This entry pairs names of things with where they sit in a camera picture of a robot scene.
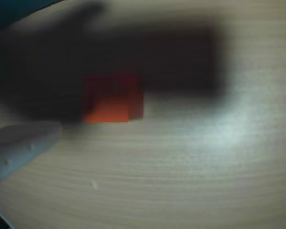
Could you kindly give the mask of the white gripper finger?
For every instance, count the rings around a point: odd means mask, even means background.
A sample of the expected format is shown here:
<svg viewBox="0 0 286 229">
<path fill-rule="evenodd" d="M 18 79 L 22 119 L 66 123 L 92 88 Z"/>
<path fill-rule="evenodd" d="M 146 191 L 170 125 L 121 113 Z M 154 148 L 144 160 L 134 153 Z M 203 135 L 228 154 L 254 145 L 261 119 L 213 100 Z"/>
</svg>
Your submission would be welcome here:
<svg viewBox="0 0 286 229">
<path fill-rule="evenodd" d="M 54 121 L 38 121 L 0 128 L 0 182 L 60 139 L 62 125 Z"/>
</svg>

